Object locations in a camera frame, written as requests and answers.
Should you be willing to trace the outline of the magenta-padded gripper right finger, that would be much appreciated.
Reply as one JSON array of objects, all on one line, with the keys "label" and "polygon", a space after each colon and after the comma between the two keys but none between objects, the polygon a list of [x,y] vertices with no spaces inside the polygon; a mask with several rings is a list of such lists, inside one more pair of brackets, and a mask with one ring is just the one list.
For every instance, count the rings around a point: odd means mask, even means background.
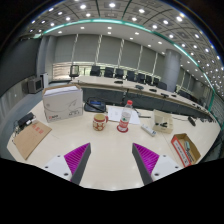
[{"label": "magenta-padded gripper right finger", "polygon": [[181,167],[168,155],[158,155],[137,143],[132,144],[132,154],[144,185],[181,170]]}]

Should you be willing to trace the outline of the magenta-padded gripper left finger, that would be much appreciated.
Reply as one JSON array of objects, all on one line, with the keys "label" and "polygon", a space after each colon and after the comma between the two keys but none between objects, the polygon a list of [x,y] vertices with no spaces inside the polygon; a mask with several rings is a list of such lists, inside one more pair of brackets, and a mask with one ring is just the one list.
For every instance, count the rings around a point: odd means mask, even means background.
[{"label": "magenta-padded gripper left finger", "polygon": [[43,169],[79,185],[90,154],[91,144],[87,143],[65,155],[56,155],[43,167]]}]

